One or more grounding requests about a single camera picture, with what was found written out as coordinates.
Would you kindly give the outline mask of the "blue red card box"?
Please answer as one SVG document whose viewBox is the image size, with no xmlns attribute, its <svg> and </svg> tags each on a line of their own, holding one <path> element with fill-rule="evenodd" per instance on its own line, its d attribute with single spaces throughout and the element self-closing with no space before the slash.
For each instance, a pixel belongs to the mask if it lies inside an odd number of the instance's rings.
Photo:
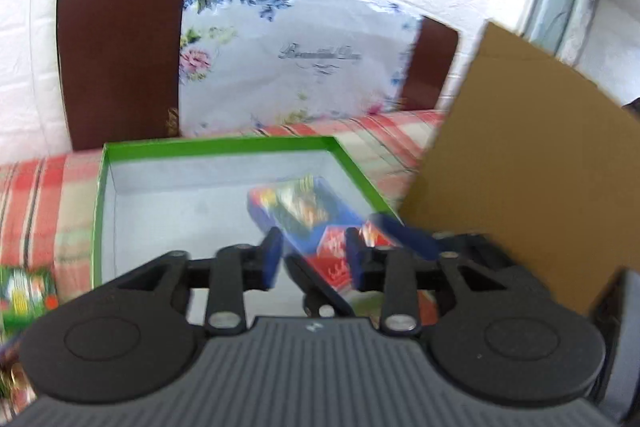
<svg viewBox="0 0 640 427">
<path fill-rule="evenodd" d="M 262 231 L 281 230 L 287 256 L 302 257 L 311 273 L 322 277 L 357 315 L 378 324 L 382 295 L 356 291 L 346 259 L 345 232 L 356 229 L 368 247 L 396 246 L 396 239 L 352 210 L 321 176 L 254 187 L 247 194 L 247 210 Z"/>
</svg>

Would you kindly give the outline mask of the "green card box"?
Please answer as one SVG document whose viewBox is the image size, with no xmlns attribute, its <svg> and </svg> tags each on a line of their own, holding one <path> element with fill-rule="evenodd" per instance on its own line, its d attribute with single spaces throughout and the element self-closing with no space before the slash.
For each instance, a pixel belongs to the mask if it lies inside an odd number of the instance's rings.
<svg viewBox="0 0 640 427">
<path fill-rule="evenodd" d="M 47 268 L 1 267 L 1 335 L 24 331 L 43 314 L 58 307 L 54 277 Z"/>
</svg>

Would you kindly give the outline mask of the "green cardboard box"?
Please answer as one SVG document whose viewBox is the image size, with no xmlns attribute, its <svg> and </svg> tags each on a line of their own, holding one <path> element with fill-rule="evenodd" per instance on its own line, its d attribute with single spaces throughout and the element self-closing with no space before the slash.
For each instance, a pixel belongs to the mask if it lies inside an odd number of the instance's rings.
<svg viewBox="0 0 640 427">
<path fill-rule="evenodd" d="M 238 136 L 107 144 L 92 234 L 100 285 L 166 251 L 207 257 L 260 232 L 247 194 L 264 184 L 322 176 L 364 215 L 387 200 L 330 136 Z"/>
</svg>

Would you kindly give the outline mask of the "brown cardboard sheet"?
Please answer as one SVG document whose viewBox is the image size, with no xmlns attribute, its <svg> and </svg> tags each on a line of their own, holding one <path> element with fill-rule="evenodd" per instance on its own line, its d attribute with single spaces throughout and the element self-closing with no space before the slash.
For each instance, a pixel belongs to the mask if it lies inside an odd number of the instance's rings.
<svg viewBox="0 0 640 427">
<path fill-rule="evenodd" d="M 488 24 L 399 207 L 407 225 L 480 232 L 588 312 L 639 265 L 639 121 L 556 58 Z"/>
</svg>

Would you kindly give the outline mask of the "red plaid bed sheet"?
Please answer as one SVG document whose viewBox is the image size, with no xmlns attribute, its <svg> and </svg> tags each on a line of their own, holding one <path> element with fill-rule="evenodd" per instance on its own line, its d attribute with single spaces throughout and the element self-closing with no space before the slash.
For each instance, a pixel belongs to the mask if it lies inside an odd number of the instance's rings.
<svg viewBox="0 0 640 427">
<path fill-rule="evenodd" d="M 293 124 L 238 136 L 337 139 L 394 213 L 442 113 Z M 102 150 L 1 170 L 1 261 L 47 268 L 60 304 L 27 329 L 36 399 L 17 426 L 447 426 L 454 388 L 419 343 L 365 317 L 306 317 L 284 253 L 270 291 L 166 251 L 100 285 L 92 234 Z"/>
</svg>

